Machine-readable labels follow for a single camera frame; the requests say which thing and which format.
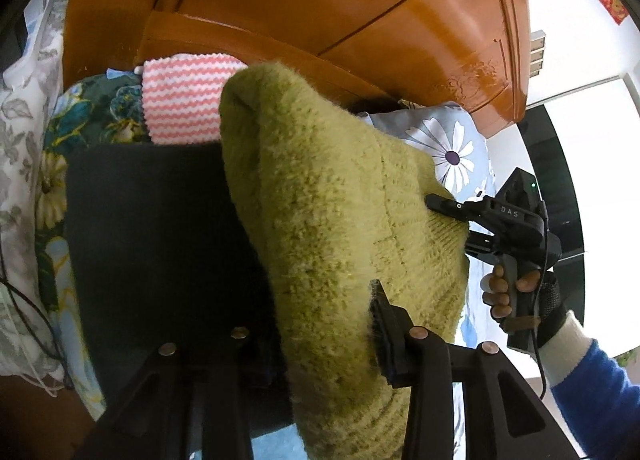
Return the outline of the right hand in black glove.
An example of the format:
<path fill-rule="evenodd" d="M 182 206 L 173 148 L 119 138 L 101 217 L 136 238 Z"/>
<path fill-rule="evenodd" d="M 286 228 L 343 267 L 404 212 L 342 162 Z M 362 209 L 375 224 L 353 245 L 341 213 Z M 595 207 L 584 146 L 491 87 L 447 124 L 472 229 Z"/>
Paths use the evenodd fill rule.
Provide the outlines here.
<path fill-rule="evenodd" d="M 526 273 L 515 282 L 516 294 L 510 294 L 504 267 L 497 265 L 482 281 L 483 303 L 490 308 L 491 317 L 501 322 L 515 316 L 518 308 L 524 308 L 526 315 L 531 311 L 539 317 L 537 345 L 544 346 L 565 322 L 568 309 L 563 303 L 558 278 L 552 271 L 541 277 L 538 270 Z"/>

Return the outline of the blue sleeved right forearm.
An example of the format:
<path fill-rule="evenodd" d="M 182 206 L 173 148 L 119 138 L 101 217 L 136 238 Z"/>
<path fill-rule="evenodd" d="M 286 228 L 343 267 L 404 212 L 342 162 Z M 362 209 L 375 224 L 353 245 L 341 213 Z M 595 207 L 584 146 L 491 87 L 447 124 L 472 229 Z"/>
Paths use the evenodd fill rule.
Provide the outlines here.
<path fill-rule="evenodd" d="M 544 375 L 582 451 L 593 459 L 637 459 L 639 386 L 570 310 L 556 309 L 538 337 Z"/>

